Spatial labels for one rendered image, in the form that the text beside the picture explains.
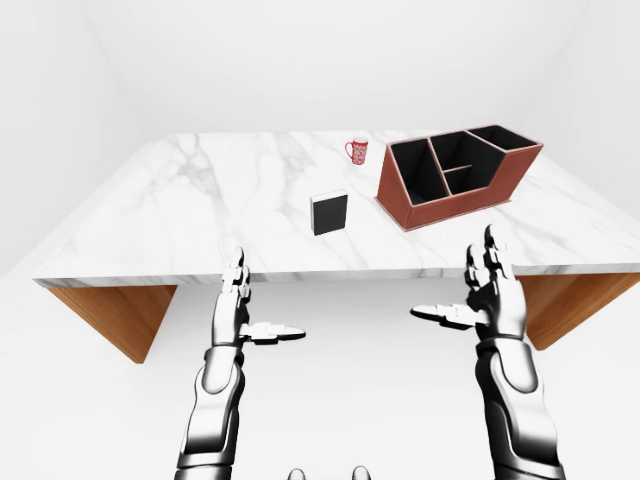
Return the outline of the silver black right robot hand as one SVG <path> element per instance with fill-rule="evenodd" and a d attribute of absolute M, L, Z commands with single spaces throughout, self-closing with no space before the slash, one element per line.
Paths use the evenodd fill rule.
<path fill-rule="evenodd" d="M 446 328 L 475 328 L 482 340 L 496 336 L 523 339 L 524 290 L 514 274 L 506 236 L 497 226 L 486 227 L 483 246 L 467 248 L 464 279 L 469 287 L 464 304 L 417 305 L 410 313 Z"/>

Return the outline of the red-brown desk caddy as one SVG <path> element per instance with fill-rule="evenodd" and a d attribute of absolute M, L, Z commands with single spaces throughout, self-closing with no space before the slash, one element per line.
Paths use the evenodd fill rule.
<path fill-rule="evenodd" d="M 499 205 L 542 148 L 500 125 L 392 142 L 376 200 L 405 231 Z"/>

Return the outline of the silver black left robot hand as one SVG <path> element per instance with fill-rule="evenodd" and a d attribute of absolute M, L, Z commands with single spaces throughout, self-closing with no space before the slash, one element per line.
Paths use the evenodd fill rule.
<path fill-rule="evenodd" d="M 306 336 L 298 327 L 268 322 L 250 324 L 247 307 L 250 299 L 250 270 L 245 264 L 244 250 L 237 246 L 222 275 L 222 288 L 213 315 L 213 346 L 241 347 L 245 342 L 276 344 Z"/>

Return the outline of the black book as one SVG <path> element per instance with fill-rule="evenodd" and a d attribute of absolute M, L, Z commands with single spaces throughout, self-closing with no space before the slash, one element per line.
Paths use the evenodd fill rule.
<path fill-rule="evenodd" d="M 346 224 L 348 193 L 337 190 L 310 197 L 311 228 L 318 236 L 343 229 Z"/>

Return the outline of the wooden table leg panel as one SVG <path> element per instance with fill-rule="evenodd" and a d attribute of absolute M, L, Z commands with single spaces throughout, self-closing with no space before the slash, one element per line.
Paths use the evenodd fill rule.
<path fill-rule="evenodd" d="M 176 285 L 155 285 L 49 291 L 129 359 L 142 364 L 176 289 Z"/>
<path fill-rule="evenodd" d="M 544 350 L 640 281 L 640 273 L 520 276 L 527 335 Z"/>

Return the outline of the red patterned mug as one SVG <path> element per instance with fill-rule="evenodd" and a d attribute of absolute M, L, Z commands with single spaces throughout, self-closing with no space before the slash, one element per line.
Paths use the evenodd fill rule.
<path fill-rule="evenodd" d="M 354 165 L 365 163 L 368 145 L 369 139 L 366 136 L 355 136 L 345 143 L 345 152 Z"/>

